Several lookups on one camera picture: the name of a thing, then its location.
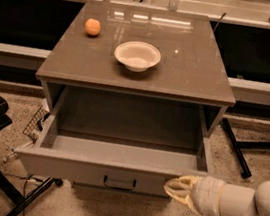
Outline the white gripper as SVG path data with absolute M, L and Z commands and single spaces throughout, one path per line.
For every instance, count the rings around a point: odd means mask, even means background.
M 165 183 L 165 191 L 172 199 L 189 207 L 192 211 L 199 211 L 205 216 L 220 216 L 219 199 L 225 182 L 215 177 L 185 175 L 172 178 Z

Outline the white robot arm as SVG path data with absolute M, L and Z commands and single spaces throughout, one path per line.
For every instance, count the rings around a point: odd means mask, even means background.
M 168 180 L 165 193 L 203 216 L 270 216 L 270 181 L 255 190 L 212 176 Z

